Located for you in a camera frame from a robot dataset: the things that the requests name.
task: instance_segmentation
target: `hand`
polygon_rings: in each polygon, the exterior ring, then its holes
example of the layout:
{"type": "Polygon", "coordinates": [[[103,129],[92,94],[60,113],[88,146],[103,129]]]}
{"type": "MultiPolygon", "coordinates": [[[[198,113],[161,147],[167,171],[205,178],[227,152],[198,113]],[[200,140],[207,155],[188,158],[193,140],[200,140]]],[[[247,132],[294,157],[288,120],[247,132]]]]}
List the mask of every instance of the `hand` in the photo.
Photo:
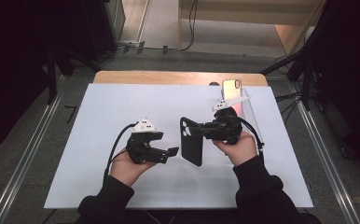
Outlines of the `hand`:
{"type": "Polygon", "coordinates": [[[255,138],[250,133],[241,132],[241,136],[235,145],[229,145],[217,140],[213,140],[213,144],[229,157],[234,166],[238,166],[256,156],[255,138]]]}
{"type": "Polygon", "coordinates": [[[135,164],[128,152],[123,152],[122,149],[120,155],[118,155],[111,164],[110,175],[115,179],[121,181],[128,187],[131,187],[139,176],[149,168],[156,165],[154,162],[146,161],[140,164],[135,164]]]}

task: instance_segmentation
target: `metal rail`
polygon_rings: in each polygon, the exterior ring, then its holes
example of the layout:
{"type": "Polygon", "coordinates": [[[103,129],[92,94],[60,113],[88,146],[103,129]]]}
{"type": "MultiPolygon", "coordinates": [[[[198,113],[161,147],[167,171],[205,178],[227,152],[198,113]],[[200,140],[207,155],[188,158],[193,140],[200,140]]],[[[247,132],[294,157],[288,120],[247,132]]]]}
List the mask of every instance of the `metal rail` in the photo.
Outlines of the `metal rail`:
{"type": "MultiPolygon", "coordinates": [[[[293,92],[299,91],[298,86],[293,82],[290,82],[290,86],[293,92]]],[[[313,144],[320,158],[320,162],[325,169],[328,181],[331,184],[331,188],[334,190],[346,222],[348,224],[360,224],[360,217],[357,215],[352,199],[339,176],[334,162],[331,160],[323,138],[314,123],[312,113],[307,111],[303,104],[298,104],[298,109],[312,138],[313,144]]]]}
{"type": "Polygon", "coordinates": [[[35,129],[34,134],[32,135],[31,140],[29,141],[28,146],[26,147],[20,162],[17,165],[12,177],[9,179],[1,197],[0,197],[0,223],[5,221],[9,208],[17,196],[17,193],[21,187],[22,181],[28,172],[28,169],[33,161],[36,151],[40,146],[41,140],[44,137],[44,134],[49,126],[51,119],[58,107],[60,100],[62,99],[62,89],[66,84],[67,79],[64,76],[61,76],[58,81],[58,94],[51,103],[47,105],[46,110],[41,117],[41,120],[38,122],[38,125],[35,129]]]}

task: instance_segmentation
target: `smartphone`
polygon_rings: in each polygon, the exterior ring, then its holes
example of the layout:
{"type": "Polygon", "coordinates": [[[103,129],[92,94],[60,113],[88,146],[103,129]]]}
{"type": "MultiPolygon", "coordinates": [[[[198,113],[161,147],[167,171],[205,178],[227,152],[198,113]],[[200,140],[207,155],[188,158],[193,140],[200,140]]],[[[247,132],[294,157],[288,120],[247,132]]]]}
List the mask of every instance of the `smartphone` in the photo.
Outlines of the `smartphone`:
{"type": "MultiPolygon", "coordinates": [[[[242,97],[242,81],[239,78],[223,80],[222,95],[224,100],[242,97]]],[[[243,117],[242,103],[233,105],[238,117],[243,117]]]]}

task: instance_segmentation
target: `white board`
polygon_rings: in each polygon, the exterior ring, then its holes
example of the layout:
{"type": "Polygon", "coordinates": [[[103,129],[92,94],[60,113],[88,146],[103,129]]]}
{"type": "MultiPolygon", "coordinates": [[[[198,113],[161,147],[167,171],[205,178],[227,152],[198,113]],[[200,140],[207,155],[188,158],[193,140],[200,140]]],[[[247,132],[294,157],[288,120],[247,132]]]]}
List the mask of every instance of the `white board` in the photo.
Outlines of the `white board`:
{"type": "MultiPolygon", "coordinates": [[[[252,96],[250,104],[265,142],[268,171],[283,180],[284,191],[297,207],[312,207],[271,88],[244,88],[252,96]]],[[[152,147],[180,147],[180,118],[198,123],[212,121],[211,108],[220,97],[221,88],[216,86],[90,84],[45,208],[77,208],[84,197],[99,192],[111,148],[127,125],[148,118],[164,132],[161,140],[150,143],[152,147]]],[[[116,152],[126,146],[130,135],[131,130],[123,134],[116,152]]],[[[204,139],[202,167],[184,160],[179,151],[166,164],[157,164],[137,180],[128,208],[236,207],[239,185],[232,167],[228,157],[211,140],[204,139]]]]}

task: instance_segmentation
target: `black jacket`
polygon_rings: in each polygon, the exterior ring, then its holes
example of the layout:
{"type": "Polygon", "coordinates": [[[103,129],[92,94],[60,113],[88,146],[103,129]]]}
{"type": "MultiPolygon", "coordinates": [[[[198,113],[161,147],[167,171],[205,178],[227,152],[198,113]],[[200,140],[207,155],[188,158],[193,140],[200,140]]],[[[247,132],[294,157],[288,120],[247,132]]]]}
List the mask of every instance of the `black jacket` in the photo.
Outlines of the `black jacket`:
{"type": "MultiPolygon", "coordinates": [[[[315,216],[298,212],[284,193],[282,180],[270,175],[258,157],[233,171],[239,181],[236,204],[242,223],[320,223],[315,216]]],[[[81,202],[81,217],[76,223],[127,223],[125,207],[133,193],[133,189],[109,176],[97,196],[88,196],[81,202]]]]}

